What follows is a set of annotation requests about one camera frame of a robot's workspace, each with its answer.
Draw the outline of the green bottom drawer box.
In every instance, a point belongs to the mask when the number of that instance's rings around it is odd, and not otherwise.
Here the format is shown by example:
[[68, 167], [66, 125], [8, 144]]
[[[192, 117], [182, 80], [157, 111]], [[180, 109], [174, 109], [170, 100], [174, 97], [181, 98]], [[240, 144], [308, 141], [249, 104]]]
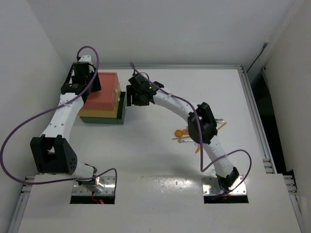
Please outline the green bottom drawer box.
[[120, 104], [118, 106], [116, 117], [87, 117], [81, 116], [80, 119], [88, 124], [114, 124], [122, 125], [125, 119], [126, 92], [121, 92]]

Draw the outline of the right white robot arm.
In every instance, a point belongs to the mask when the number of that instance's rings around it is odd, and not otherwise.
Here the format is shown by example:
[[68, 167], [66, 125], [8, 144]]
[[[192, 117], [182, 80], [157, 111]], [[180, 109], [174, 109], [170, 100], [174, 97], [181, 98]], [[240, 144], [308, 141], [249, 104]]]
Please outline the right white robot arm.
[[217, 136], [217, 123], [210, 106], [191, 103], [172, 94], [163, 84], [152, 83], [141, 74], [133, 75], [127, 89], [127, 105], [148, 106], [150, 103], [162, 106], [180, 116], [188, 124], [189, 136], [201, 145], [213, 162], [220, 187], [229, 191], [238, 179], [239, 172], [230, 162]]

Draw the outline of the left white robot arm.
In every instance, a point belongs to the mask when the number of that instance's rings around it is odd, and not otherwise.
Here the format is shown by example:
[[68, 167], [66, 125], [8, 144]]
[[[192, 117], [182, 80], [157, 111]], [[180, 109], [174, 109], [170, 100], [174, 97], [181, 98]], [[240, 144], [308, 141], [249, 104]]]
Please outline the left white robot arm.
[[36, 168], [40, 173], [64, 175], [77, 179], [78, 184], [93, 193], [100, 191], [97, 169], [82, 163], [69, 144], [74, 121], [91, 92], [101, 89], [98, 73], [90, 55], [83, 55], [74, 62], [61, 87], [57, 109], [40, 137], [30, 142]]

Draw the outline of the orange plastic spoon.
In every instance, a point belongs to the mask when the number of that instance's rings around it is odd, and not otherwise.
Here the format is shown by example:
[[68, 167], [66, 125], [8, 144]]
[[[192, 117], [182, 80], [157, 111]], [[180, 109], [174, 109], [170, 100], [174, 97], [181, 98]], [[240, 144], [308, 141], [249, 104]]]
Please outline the orange plastic spoon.
[[176, 137], [183, 137], [184, 135], [188, 135], [189, 131], [188, 130], [176, 130], [174, 134]]

